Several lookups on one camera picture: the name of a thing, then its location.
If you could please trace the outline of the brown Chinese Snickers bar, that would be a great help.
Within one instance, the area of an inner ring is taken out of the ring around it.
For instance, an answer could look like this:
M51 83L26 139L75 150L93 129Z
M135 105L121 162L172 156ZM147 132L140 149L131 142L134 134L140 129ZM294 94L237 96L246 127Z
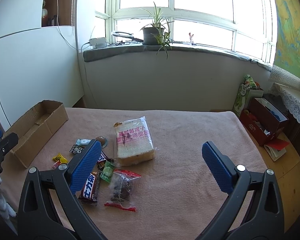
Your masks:
M78 197L82 204L96 206L98 203L98 190L100 186L100 172L91 172L89 174L85 185L83 186L81 193Z

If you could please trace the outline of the yellow candy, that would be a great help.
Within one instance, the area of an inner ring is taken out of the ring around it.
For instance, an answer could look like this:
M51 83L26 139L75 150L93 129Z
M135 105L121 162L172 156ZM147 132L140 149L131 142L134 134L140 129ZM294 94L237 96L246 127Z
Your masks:
M60 164L67 164L68 163L68 160L63 157L60 153L58 153L56 156L53 157L53 161L56 163L56 162L59 162Z

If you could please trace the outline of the black patterned candy packet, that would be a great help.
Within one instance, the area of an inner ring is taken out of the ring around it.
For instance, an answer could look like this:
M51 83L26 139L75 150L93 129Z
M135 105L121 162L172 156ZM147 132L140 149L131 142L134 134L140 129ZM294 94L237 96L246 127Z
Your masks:
M78 146L78 145L74 144L69 152L72 154L79 154L84 150L84 148L85 148L85 146Z

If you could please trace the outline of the green candy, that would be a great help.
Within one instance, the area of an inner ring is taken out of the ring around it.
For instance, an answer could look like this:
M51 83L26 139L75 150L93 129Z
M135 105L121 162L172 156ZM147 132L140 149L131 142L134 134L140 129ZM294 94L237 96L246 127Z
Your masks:
M103 170L101 172L101 175L100 175L101 179L103 179L107 183L110 183L113 172L115 170L115 167L116 166L114 165L114 163L112 163L110 161L106 161L106 163L104 165L104 168L103 168Z

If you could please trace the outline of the teal mint candy packet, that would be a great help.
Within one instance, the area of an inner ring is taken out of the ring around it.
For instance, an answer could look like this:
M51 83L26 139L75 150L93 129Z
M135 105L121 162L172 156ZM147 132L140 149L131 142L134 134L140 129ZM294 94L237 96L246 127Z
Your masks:
M76 145L80 147L85 147L88 146L90 142L91 142L90 139L77 139Z

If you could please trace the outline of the clear red dried-fruit bag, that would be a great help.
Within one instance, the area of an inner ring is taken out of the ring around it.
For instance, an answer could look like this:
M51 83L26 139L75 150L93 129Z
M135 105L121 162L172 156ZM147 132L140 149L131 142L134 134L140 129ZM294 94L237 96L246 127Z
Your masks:
M135 172L115 169L109 184L110 199L105 202L104 206L135 212L136 207L131 203L131 197L134 185L141 178L142 176Z

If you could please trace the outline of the brown jelly cup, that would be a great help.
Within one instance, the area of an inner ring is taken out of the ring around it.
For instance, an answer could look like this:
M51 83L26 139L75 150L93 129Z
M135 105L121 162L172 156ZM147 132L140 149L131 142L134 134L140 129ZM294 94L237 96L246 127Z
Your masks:
M96 137L96 141L99 141L101 143L102 148L105 148L108 144L107 138L105 138L103 136Z

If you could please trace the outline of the packaged sliced bread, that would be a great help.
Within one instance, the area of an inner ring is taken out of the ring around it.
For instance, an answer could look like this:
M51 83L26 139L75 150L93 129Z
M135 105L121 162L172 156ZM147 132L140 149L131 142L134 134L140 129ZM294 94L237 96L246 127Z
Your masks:
M115 159L120 166L132 166L154 159L156 148L145 116L114 124Z

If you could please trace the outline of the brown English Snickers bar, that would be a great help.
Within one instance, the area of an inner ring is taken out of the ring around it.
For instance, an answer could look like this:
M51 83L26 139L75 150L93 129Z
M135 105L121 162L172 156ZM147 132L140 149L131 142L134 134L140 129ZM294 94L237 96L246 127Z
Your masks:
M99 171L103 171L107 161L110 162L110 163L113 163L114 159L108 158L106 156L106 154L103 151L101 151L101 155L100 155L100 157L97 161L97 168L98 168Z

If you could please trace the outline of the brown cardboard box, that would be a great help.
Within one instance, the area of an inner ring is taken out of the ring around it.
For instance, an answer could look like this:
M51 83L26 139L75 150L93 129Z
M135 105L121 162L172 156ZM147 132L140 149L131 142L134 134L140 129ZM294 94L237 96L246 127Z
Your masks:
M15 133L18 143L11 152L27 168L51 137L68 121L63 103L43 100L22 115L5 133Z

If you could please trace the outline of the red booklet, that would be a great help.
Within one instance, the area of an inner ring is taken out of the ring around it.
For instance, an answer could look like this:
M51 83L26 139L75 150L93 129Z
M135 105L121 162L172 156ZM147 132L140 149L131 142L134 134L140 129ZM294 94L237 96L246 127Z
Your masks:
M289 142L275 138L264 145L265 150L271 157L272 161L277 161L286 153L286 147Z

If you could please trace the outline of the white cabinet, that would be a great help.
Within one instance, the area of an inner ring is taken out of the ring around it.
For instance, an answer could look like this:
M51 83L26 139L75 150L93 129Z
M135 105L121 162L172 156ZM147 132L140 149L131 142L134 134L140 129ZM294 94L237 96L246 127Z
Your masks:
M0 124L9 129L43 100L84 95L73 26L42 27L43 0L0 0Z

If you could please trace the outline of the red gift box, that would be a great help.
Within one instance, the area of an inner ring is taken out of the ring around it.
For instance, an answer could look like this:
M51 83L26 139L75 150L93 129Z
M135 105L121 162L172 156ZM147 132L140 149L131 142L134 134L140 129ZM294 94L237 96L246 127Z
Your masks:
M257 143L263 146L277 138L289 119L264 98L252 98L239 120Z

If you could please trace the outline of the white lace cloth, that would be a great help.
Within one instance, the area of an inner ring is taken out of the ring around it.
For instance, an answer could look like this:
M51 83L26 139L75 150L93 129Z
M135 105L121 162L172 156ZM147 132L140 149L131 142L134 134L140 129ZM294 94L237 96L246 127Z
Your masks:
M281 97L286 109L300 124L300 92L278 83L273 83L269 92Z

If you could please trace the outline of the pink table cloth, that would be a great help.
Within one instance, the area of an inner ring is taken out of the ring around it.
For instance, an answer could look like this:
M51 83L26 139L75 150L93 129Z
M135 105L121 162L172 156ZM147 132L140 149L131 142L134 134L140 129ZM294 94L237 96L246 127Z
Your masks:
M232 112L112 111L68 108L68 121L36 156L41 171L60 153L71 159L76 139L104 136L106 156L116 151L114 124L144 116L155 147L150 161L131 166L141 178L132 192L134 212L106 207L109 187L102 182L98 204L85 210L108 239L195 239L226 199L205 161L202 145L213 142L234 164L264 172L266 165Z

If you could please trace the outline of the green snack bag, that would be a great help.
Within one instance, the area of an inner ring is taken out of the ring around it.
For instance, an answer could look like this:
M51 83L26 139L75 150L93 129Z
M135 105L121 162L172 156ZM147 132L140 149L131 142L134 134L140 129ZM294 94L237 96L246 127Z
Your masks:
M252 98L261 98L263 94L264 90L260 87L260 84L254 81L249 74L245 75L237 92L232 111L239 118L242 111L247 109L250 100Z

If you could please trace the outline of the white power adapter box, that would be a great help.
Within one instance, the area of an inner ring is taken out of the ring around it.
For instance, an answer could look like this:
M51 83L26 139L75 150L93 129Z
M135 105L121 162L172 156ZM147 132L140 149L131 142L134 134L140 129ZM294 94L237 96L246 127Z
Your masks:
M105 37L91 38L89 40L89 46L94 49L105 48L107 45L107 39Z

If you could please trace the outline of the wooden shelf niche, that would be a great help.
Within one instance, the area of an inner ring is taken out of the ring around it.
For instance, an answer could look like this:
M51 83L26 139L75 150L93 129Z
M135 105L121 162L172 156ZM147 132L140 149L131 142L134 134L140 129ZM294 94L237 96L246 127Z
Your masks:
M42 27L73 26L75 0L43 0Z

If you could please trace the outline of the potted spider plant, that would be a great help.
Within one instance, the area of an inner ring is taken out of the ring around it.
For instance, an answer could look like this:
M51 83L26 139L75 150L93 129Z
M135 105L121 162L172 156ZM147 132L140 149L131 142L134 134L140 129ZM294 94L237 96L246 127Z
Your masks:
M142 9L147 12L152 19L150 24L145 25L141 28L143 32L143 42L145 46L159 46L158 52L163 50L168 59L168 50L172 49L171 44L171 26L172 21L169 21L162 14L162 8L157 7L156 3L153 2L154 9L150 11L148 9Z

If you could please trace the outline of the landscape wall painting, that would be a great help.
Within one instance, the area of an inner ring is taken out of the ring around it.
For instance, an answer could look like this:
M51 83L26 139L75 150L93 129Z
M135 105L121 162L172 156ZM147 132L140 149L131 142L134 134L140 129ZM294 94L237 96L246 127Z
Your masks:
M274 64L300 78L300 0L275 0L277 42Z

